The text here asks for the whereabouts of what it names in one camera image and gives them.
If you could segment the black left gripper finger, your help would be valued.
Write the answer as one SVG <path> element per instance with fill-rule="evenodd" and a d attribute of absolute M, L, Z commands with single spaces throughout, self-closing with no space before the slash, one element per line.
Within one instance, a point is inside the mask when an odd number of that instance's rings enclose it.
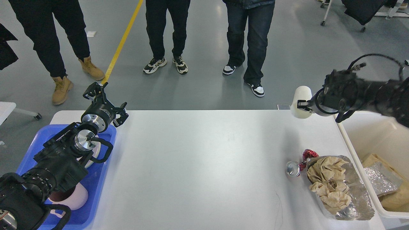
<path fill-rule="evenodd" d="M 123 125 L 126 119 L 129 117 L 125 110 L 126 105 L 127 102 L 124 102 L 121 104 L 121 106 L 112 108 L 114 112 L 114 118 L 112 120 L 114 127 Z"/>
<path fill-rule="evenodd" d="M 88 107 L 89 109 L 95 106 L 111 106 L 111 102 L 106 98 L 106 94 L 104 92 L 104 88 L 107 85 L 108 82 L 105 82 L 103 84 L 94 82 L 87 87 L 87 89 L 83 93 L 83 97 L 85 99 L 90 99 L 89 97 L 94 98 L 91 102 L 91 105 Z"/>

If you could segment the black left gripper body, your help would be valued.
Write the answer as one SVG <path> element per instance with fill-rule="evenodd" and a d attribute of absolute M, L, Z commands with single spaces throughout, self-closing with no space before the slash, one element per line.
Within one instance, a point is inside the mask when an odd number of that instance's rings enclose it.
<path fill-rule="evenodd" d="M 83 113 L 81 122 L 96 124 L 99 133 L 104 132 L 115 118 L 114 106 L 111 104 L 91 104 Z"/>

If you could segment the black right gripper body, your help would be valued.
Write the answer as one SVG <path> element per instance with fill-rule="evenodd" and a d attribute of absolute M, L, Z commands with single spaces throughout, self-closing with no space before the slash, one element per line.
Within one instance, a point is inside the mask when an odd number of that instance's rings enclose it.
<path fill-rule="evenodd" d="M 316 113 L 317 115 L 324 116 L 324 117 L 337 114 L 338 111 L 336 109 L 332 109 L 332 108 L 329 108 L 323 105 L 323 96 L 324 96 L 323 91 L 324 90 L 319 90 L 309 100 L 309 109 L 311 109 L 313 113 Z"/>

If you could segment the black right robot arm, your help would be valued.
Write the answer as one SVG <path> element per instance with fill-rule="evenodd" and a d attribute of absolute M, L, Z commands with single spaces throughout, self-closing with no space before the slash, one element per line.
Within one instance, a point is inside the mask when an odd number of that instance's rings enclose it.
<path fill-rule="evenodd" d="M 398 80 L 372 81 L 358 78 L 356 71 L 365 63 L 350 63 L 346 70 L 333 70 L 325 77 L 322 88 L 314 95 L 307 86 L 296 89 L 290 106 L 292 115 L 305 119 L 315 113 L 320 116 L 336 114 L 336 122 L 348 119 L 355 111 L 371 111 L 393 117 L 399 124 L 409 126 L 409 86 L 403 79 L 404 65 L 386 56 L 399 66 Z"/>

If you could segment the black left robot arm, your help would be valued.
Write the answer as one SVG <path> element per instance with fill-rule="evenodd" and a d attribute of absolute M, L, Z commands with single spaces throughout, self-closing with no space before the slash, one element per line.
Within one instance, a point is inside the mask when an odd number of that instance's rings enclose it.
<path fill-rule="evenodd" d="M 71 217 L 71 208 L 63 204 L 46 204 L 53 192 L 67 192 L 87 174 L 86 163 L 104 163 L 113 150 L 112 143 L 97 137 L 110 123 L 115 127 L 128 118 L 125 106 L 115 107 L 104 92 L 107 82 L 94 82 L 83 97 L 94 100 L 81 117 L 43 144 L 34 156 L 37 164 L 22 176 L 6 173 L 1 177 L 0 206 L 2 230 L 37 230 L 50 211 L 65 214 L 54 227 L 61 230 Z"/>

